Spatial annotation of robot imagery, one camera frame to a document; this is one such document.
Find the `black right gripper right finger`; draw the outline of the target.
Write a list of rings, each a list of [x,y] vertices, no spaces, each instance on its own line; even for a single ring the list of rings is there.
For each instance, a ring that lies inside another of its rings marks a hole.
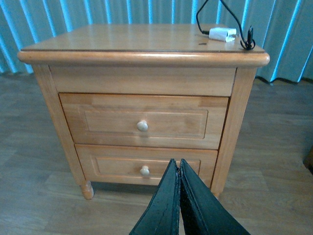
[[[186,235],[248,235],[184,159],[180,161],[180,210]]]

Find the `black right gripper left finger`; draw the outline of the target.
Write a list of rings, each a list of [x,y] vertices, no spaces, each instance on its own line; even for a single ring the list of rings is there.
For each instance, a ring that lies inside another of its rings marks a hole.
[[[150,203],[131,235],[178,235],[180,211],[180,175],[171,159]]]

